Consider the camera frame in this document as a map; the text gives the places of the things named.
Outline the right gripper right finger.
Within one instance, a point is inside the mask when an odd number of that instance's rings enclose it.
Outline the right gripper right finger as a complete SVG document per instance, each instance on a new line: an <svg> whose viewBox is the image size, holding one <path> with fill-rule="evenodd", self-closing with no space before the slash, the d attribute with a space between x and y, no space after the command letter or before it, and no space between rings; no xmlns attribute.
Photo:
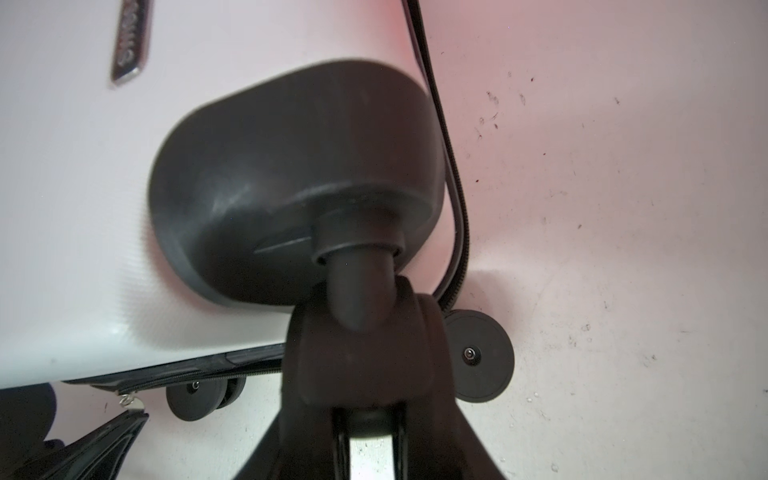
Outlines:
<svg viewBox="0 0 768 480"><path fill-rule="evenodd" d="M397 479L502 479L503 473L459 409L452 391L394 407Z"/></svg>

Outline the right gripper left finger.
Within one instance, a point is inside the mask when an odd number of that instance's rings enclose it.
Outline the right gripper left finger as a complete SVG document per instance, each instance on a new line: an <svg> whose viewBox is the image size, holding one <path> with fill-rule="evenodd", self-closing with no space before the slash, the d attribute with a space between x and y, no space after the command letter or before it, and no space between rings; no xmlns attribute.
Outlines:
<svg viewBox="0 0 768 480"><path fill-rule="evenodd" d="M346 479L348 438L337 412L305 402L296 386L281 388L280 410L238 479Z"/></svg>

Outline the black and white suitcase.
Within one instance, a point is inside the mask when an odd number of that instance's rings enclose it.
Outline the black and white suitcase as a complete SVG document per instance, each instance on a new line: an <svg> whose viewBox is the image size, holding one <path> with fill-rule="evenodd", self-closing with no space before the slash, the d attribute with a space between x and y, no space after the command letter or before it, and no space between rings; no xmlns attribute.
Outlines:
<svg viewBox="0 0 768 480"><path fill-rule="evenodd" d="M460 184L418 1L5 1L1 390L253 372L351 249L449 309Z"/></svg>

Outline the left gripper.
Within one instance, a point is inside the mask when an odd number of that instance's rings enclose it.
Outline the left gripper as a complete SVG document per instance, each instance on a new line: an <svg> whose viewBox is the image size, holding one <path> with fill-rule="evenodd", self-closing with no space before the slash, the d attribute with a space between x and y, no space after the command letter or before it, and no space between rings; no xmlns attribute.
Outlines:
<svg viewBox="0 0 768 480"><path fill-rule="evenodd" d="M116 479L149 419L129 409L63 447L49 438L56 413L49 383L1 391L2 479Z"/></svg>

